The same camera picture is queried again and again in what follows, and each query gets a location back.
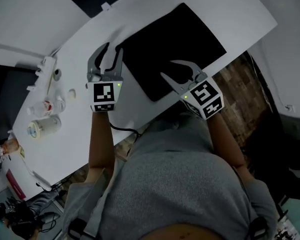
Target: clear plastic container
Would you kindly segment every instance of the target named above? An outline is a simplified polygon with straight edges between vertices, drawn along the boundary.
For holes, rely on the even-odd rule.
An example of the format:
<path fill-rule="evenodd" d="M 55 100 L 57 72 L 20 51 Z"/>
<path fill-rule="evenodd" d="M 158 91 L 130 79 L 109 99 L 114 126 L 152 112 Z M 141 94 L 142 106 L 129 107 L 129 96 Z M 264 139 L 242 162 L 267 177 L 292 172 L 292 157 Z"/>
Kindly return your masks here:
<path fill-rule="evenodd" d="M 56 133 L 61 128 L 61 121 L 57 116 L 30 122 L 27 133 L 33 139 L 39 139 L 48 134 Z"/>
<path fill-rule="evenodd" d="M 63 99 L 38 101 L 33 106 L 28 107 L 27 113 L 35 115 L 37 118 L 43 118 L 51 115 L 57 115 L 66 109 L 66 103 Z"/>

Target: black strap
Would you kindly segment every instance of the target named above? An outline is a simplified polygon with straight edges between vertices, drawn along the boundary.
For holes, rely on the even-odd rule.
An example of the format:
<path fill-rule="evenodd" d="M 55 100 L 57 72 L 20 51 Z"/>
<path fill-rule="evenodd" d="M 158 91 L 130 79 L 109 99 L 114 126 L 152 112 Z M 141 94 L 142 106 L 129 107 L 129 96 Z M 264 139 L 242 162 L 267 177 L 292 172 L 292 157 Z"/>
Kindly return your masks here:
<path fill-rule="evenodd" d="M 68 227 L 68 235 L 74 240 L 80 240 L 87 223 L 83 219 L 75 218 Z"/>
<path fill-rule="evenodd" d="M 249 235 L 251 240 L 262 239 L 267 233 L 268 225 L 264 217 L 258 217 L 250 223 Z"/>

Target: small bottle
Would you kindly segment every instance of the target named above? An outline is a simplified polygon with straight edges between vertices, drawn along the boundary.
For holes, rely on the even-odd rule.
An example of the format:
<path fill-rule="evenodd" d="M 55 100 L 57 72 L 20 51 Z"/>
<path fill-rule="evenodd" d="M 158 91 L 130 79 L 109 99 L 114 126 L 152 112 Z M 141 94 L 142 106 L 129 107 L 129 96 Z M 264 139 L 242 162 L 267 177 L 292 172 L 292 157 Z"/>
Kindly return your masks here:
<path fill-rule="evenodd" d="M 56 100 L 38 101 L 26 110 L 29 115 L 35 115 L 37 118 L 43 118 L 56 115 L 66 109 L 65 101 L 58 97 Z"/>
<path fill-rule="evenodd" d="M 6 140 L 0 145 L 0 157 L 11 154 L 19 149 L 19 143 L 16 138 Z"/>

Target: white table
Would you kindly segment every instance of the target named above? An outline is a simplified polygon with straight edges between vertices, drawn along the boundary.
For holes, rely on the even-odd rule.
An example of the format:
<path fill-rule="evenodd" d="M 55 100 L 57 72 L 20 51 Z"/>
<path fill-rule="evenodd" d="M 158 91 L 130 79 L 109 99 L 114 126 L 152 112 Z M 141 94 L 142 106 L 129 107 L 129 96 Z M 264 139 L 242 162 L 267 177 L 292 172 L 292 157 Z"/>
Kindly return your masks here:
<path fill-rule="evenodd" d="M 56 68 L 62 71 L 64 91 L 75 89 L 77 95 L 60 114 L 60 131 L 41 140 L 30 139 L 26 128 L 34 118 L 27 115 L 26 109 L 38 101 L 38 95 L 30 93 L 25 100 L 13 131 L 24 148 L 31 170 L 52 185 L 88 162 L 92 112 L 85 83 L 89 57 L 100 45 L 110 41 L 108 54 L 102 62 L 110 67 L 116 45 L 182 2 L 202 19 L 226 50 L 224 56 L 204 69 L 208 76 L 216 74 L 277 25 L 259 0 L 117 1 L 110 10 L 101 12 L 84 25 L 56 54 Z M 138 129 L 178 101 L 177 94 L 171 92 L 152 102 L 125 65 L 122 76 L 124 83 L 116 111 L 109 113 L 110 121 L 117 127 Z M 130 134 L 116 130 L 112 133 L 114 144 Z"/>

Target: clutter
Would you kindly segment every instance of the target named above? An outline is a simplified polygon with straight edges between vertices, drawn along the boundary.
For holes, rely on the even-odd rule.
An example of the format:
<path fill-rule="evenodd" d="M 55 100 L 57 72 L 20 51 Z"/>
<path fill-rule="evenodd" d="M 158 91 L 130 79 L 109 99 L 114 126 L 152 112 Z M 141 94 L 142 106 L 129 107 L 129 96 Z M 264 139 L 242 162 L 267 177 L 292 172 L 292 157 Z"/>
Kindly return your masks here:
<path fill-rule="evenodd" d="M 57 115 L 66 109 L 66 102 L 58 96 L 55 100 L 38 101 L 26 110 L 28 115 L 35 115 L 37 118 Z"/>
<path fill-rule="evenodd" d="M 6 140 L 0 145 L 0 164 L 8 158 L 8 155 L 19 149 L 19 143 L 16 138 Z"/>
<path fill-rule="evenodd" d="M 39 90 L 42 93 L 48 93 L 56 61 L 57 60 L 53 57 L 44 57 L 41 64 L 37 65 L 39 69 L 35 72 L 35 74 L 38 76 L 38 79 L 34 85 L 28 86 L 28 91 L 34 92 Z"/>

